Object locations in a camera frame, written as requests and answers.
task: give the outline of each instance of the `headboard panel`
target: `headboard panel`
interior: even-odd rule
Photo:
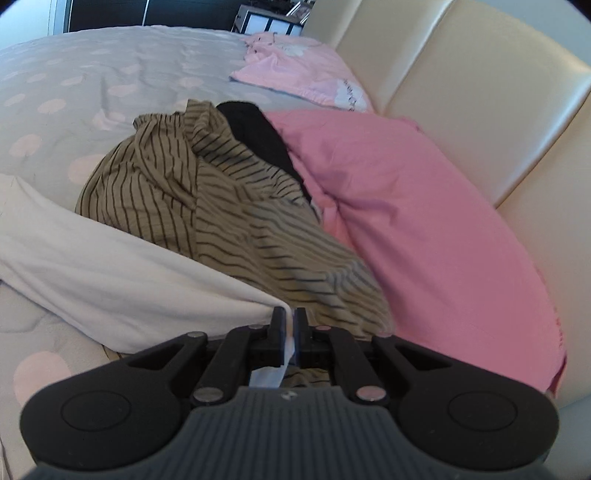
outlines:
[[[591,89],[591,67],[475,0],[319,0],[304,34],[335,45],[376,110],[416,120],[495,206]]]
[[[304,34],[336,47],[379,113],[416,120],[505,201],[566,331],[559,400],[591,394],[591,67],[476,0],[317,0]]]
[[[336,49],[371,92],[379,113],[384,113],[452,0],[394,3],[393,12],[390,1],[363,0]]]

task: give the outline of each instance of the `white cloth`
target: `white cloth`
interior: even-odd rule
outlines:
[[[191,259],[42,197],[0,174],[0,278],[114,351],[134,353],[184,333],[210,336],[288,316],[285,365],[253,373],[278,387],[293,354],[286,303]]]

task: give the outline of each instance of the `striped shirt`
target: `striped shirt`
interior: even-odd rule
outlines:
[[[323,232],[298,183],[232,136],[209,102],[141,115],[99,163],[76,212],[307,308],[367,339],[391,328],[366,265]]]

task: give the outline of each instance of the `bedsheet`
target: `bedsheet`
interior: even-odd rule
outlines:
[[[131,122],[141,113],[184,110],[189,98],[247,100],[263,111],[317,108],[230,81],[244,65],[241,38],[191,28],[118,27],[0,50],[0,173],[22,177],[73,210],[95,165],[134,132]],[[2,480],[3,471],[18,479],[33,466],[18,430],[26,399],[49,382],[107,361],[102,345],[0,283]]]

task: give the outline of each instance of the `pink pillowcase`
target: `pink pillowcase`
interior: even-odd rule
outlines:
[[[312,38],[254,34],[246,40],[246,66],[230,77],[287,92],[324,106],[373,112],[369,96],[345,62]]]
[[[384,289],[397,334],[541,391],[566,361],[560,324],[525,248],[407,120],[273,112],[324,228]]]

